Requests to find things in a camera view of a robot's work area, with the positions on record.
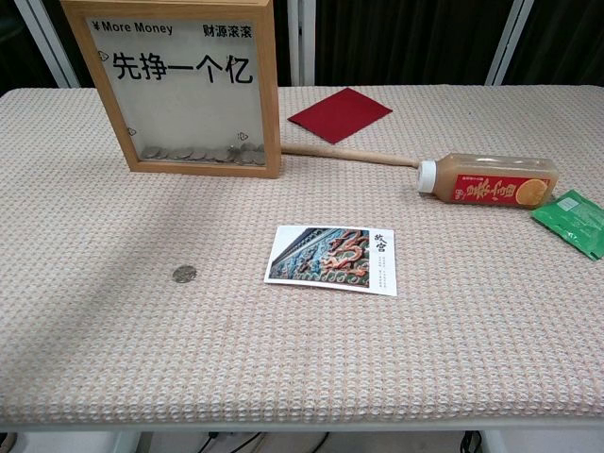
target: red envelope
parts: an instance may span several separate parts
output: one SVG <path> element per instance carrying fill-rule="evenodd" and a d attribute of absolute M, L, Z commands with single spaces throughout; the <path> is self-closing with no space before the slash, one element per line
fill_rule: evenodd
<path fill-rule="evenodd" d="M 373 99 L 345 88 L 288 119 L 334 144 L 391 111 Z"/>

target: white bottle cap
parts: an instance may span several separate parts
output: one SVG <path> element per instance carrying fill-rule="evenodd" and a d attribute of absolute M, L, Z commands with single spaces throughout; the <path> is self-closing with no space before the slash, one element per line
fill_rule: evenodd
<path fill-rule="evenodd" d="M 436 183 L 436 160 L 422 160 L 417 170 L 417 190 L 432 193 Z"/>

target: coin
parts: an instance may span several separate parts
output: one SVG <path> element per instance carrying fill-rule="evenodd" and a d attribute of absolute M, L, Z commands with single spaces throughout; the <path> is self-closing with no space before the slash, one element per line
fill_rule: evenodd
<path fill-rule="evenodd" d="M 240 157 L 242 163 L 254 163 L 254 153 L 255 151 L 242 151 Z"/>
<path fill-rule="evenodd" d="M 176 283 L 189 283 L 195 277 L 197 277 L 197 270 L 188 264 L 178 267 L 172 273 L 172 280 Z"/>
<path fill-rule="evenodd" d="M 219 162 L 227 162 L 230 156 L 230 153 L 226 148 L 216 149 L 212 154 L 214 158 Z"/>
<path fill-rule="evenodd" d="M 159 146 L 147 146 L 146 148 L 144 148 L 141 157 L 143 159 L 154 159 L 158 156 L 160 151 L 161 148 Z"/>
<path fill-rule="evenodd" d="M 216 155 L 216 149 L 207 149 L 206 150 L 206 160 L 214 160 L 214 156 Z"/>
<path fill-rule="evenodd" d="M 242 144 L 242 152 L 254 151 L 255 149 L 256 149 L 256 145 L 254 145 L 253 143 L 245 142 L 244 144 Z"/>
<path fill-rule="evenodd" d="M 254 151 L 254 163 L 258 165 L 264 165 L 266 163 L 266 157 L 262 151 Z"/>
<path fill-rule="evenodd" d="M 178 153 L 180 153 L 179 149 L 173 149 L 171 151 L 168 151 L 167 159 L 176 160 L 177 159 L 176 154 L 178 154 Z"/>
<path fill-rule="evenodd" d="M 188 159 L 193 153 L 193 148 L 178 148 L 174 153 L 175 159 Z"/>
<path fill-rule="evenodd" d="M 241 156 L 242 156 L 242 152 L 237 146 L 231 145 L 228 148 L 228 161 L 229 162 L 241 163 L 242 162 Z"/>
<path fill-rule="evenodd" d="M 208 150 L 206 148 L 195 148 L 193 153 L 189 156 L 191 160 L 202 160 L 208 154 Z"/>
<path fill-rule="evenodd" d="M 166 148 L 160 148 L 158 154 L 155 156 L 155 159 L 167 159 L 169 151 Z"/>

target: wooden frame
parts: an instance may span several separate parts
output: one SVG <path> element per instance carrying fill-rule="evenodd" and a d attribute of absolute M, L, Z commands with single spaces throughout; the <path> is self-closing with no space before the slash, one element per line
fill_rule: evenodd
<path fill-rule="evenodd" d="M 61 0 L 109 121 L 131 171 L 212 176 L 278 177 L 281 161 L 277 62 L 272 0 Z M 98 57 L 87 17 L 239 20 L 255 31 L 265 166 L 151 161 L 139 159 L 108 76 Z"/>

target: glass panel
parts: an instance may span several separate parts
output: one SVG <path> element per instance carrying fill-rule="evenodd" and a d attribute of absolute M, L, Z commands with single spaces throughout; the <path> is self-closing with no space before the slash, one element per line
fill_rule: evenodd
<path fill-rule="evenodd" d="M 265 164 L 250 23 L 87 23 L 139 159 Z"/>

